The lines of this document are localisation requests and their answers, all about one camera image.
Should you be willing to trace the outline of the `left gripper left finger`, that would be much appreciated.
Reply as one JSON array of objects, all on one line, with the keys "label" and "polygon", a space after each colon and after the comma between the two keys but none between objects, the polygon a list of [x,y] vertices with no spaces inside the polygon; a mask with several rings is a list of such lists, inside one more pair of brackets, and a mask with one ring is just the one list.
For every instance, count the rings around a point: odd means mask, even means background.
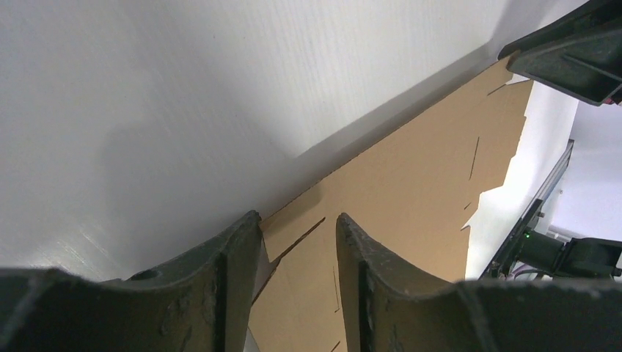
[{"label": "left gripper left finger", "polygon": [[242,351],[262,232],[252,210],[129,279],[1,270],[3,351]]}]

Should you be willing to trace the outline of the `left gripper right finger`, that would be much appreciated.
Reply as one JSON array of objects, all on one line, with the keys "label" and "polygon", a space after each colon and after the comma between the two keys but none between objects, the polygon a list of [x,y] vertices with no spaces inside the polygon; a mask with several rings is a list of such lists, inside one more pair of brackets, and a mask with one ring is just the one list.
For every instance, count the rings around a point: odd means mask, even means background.
[{"label": "left gripper right finger", "polygon": [[621,285],[603,279],[448,282],[336,221],[349,351],[619,351]]}]

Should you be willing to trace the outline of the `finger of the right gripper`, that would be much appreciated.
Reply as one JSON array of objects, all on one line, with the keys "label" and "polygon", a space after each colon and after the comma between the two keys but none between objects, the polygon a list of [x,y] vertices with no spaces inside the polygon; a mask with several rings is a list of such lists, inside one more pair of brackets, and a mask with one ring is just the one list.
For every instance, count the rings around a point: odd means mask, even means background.
[{"label": "finger of the right gripper", "polygon": [[505,45],[508,71],[593,106],[621,104],[621,2],[591,0]]}]

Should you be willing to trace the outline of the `brown cardboard box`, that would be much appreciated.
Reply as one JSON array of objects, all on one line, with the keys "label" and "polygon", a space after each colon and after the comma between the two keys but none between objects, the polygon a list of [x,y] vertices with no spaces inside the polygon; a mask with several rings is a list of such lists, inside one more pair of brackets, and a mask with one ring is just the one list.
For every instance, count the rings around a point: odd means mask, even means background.
[{"label": "brown cardboard box", "polygon": [[506,179],[533,88],[505,67],[488,67],[262,222],[277,266],[249,319],[261,351],[346,350],[341,213],[418,268],[465,277],[467,223],[480,195]]}]

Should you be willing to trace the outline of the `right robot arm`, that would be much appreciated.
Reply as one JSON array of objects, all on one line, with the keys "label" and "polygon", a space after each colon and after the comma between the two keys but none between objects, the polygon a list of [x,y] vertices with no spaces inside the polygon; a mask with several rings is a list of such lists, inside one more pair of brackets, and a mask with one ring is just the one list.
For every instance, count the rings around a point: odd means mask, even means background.
[{"label": "right robot arm", "polygon": [[[553,23],[505,45],[510,72],[531,78],[592,106],[621,103],[621,2],[587,1]],[[515,223],[481,276],[508,278],[516,263],[551,278],[614,279],[621,242],[598,238],[561,241],[535,231],[538,213],[567,170],[566,150]]]}]

